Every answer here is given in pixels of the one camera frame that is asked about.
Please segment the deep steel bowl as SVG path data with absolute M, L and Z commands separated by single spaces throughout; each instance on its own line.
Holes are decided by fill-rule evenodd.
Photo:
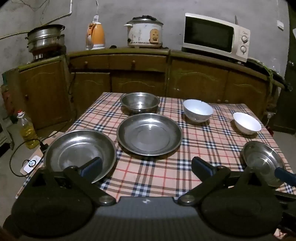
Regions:
M 134 92 L 124 94 L 120 103 L 130 113 L 151 113 L 158 108 L 160 99 L 151 93 Z

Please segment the large steel plate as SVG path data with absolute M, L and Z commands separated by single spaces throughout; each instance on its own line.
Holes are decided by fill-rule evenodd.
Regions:
M 115 164 L 117 154 L 112 140 L 95 130 L 74 130 L 56 138 L 44 155 L 45 167 L 51 172 L 61 172 L 67 167 L 81 167 L 88 161 L 99 157 L 97 176 L 92 183 L 103 179 Z
M 120 123 L 116 133 L 125 149 L 142 156 L 168 154 L 183 139 L 183 131 L 174 120 L 156 113 L 130 116 Z

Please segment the dark door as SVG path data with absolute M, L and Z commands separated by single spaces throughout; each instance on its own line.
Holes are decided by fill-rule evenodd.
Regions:
M 273 123 L 275 131 L 295 134 L 295 1 L 287 1 L 289 26 L 289 47 L 285 70 L 286 87 L 281 90 L 277 101 L 277 112 Z

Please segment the white shallow bowl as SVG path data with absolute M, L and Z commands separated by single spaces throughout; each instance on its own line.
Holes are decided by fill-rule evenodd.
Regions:
M 233 118 L 236 128 L 245 135 L 253 135 L 261 131 L 259 121 L 249 114 L 236 112 L 233 114 Z

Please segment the green cloth on cabinet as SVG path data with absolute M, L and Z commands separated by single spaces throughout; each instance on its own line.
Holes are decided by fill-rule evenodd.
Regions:
M 263 62 L 257 59 L 248 58 L 247 62 L 245 63 L 245 67 L 265 75 L 270 80 L 276 80 L 279 82 L 283 81 L 283 78 L 275 70 L 270 69 Z

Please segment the white bowl bluish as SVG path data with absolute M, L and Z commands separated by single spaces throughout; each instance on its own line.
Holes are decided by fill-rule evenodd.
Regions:
M 187 99 L 183 102 L 185 116 L 196 123 L 203 123 L 210 119 L 213 114 L 213 108 L 197 99 Z

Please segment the white microwave oven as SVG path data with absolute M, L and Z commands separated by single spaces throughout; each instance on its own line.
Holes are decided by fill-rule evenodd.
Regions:
M 246 62 L 250 30 L 209 16 L 185 13 L 183 48 Z

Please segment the brown wooden cabinet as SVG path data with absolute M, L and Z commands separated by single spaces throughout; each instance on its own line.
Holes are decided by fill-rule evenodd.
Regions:
M 1 75 L 9 113 L 25 111 L 36 130 L 76 120 L 104 92 L 147 92 L 208 103 L 246 104 L 263 118 L 283 79 L 257 61 L 232 63 L 169 49 L 79 51 Z

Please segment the plaid tablecloth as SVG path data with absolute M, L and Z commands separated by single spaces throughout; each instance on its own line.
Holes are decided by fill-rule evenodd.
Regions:
M 116 167 L 99 187 L 116 199 L 122 196 L 179 197 L 201 181 L 191 171 L 191 159 L 199 156 L 213 166 L 223 165 L 232 171 L 243 171 L 240 151 L 251 140 L 263 142 L 282 157 L 288 171 L 292 168 L 268 130 L 263 126 L 256 135 L 243 135 L 235 126 L 233 114 L 246 113 L 257 120 L 245 104 L 210 104 L 213 115 L 209 123 L 191 124 L 185 119 L 183 100 L 160 97 L 158 113 L 174 120 L 183 131 L 180 146 L 159 157 L 143 157 L 121 148 L 116 139 L 119 124 L 128 115 L 121 110 L 122 93 L 104 92 L 68 129 L 93 129 L 110 137 L 117 149 Z

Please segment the cooking oil bottle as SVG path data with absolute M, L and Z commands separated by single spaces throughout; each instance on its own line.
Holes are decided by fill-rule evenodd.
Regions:
M 26 147 L 30 150 L 34 149 L 40 142 L 32 122 L 21 109 L 18 110 L 17 119 L 18 124 L 20 125 L 20 135 L 22 136 Z

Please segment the white wall socket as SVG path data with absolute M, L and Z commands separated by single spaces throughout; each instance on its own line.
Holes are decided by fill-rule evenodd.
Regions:
M 280 20 L 277 20 L 277 27 L 280 29 L 280 30 L 284 30 L 285 26 L 284 26 L 284 23 Z

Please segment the small steel dish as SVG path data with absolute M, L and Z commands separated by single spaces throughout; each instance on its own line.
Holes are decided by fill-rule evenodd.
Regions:
M 283 185 L 283 181 L 276 178 L 276 168 L 283 168 L 285 165 L 280 155 L 270 146 L 258 142 L 247 142 L 241 150 L 241 158 L 245 164 L 258 171 L 267 184 L 273 188 Z

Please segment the orange electric kettle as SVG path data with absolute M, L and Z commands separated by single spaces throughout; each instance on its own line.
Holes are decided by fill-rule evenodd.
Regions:
M 93 21 L 88 25 L 86 34 L 86 50 L 105 49 L 105 34 L 99 15 L 95 15 Z

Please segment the white rice cooker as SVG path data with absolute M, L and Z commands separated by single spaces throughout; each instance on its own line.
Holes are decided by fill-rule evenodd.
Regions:
M 163 45 L 163 23 L 153 16 L 134 17 L 127 27 L 127 45 L 131 48 L 160 48 Z

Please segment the steel steamer pot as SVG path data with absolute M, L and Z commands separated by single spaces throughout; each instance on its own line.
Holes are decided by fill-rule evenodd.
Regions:
M 28 41 L 27 48 L 29 52 L 34 52 L 48 47 L 63 46 L 65 30 L 64 25 L 51 24 L 34 28 L 27 33 L 25 39 Z

